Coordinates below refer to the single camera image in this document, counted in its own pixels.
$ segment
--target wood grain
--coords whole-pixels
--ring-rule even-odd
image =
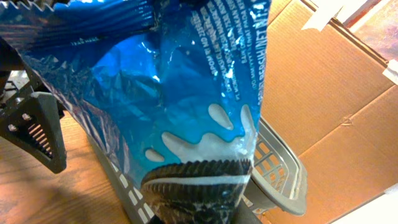
[[[61,120],[67,169],[53,174],[0,138],[0,223],[129,223],[84,130]]]

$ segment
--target screw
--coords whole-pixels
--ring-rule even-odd
[[[10,125],[8,126],[8,130],[14,132],[14,131],[18,131],[18,128],[15,127],[13,124],[10,124]]]
[[[30,121],[30,120],[32,119],[28,114],[23,114],[23,115],[22,115],[22,118],[23,118],[25,121]]]

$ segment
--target chocolate sandwich cookie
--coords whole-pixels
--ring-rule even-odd
[[[251,161],[196,161],[149,172],[141,192],[165,223],[228,223],[250,178]]]

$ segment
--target wooden table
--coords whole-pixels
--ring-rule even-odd
[[[61,120],[67,169],[53,174],[0,138],[0,223],[129,223],[84,130]]]

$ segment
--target plastic wrapper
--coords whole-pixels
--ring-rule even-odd
[[[268,0],[0,5],[0,37],[166,223],[228,223],[250,179]]]

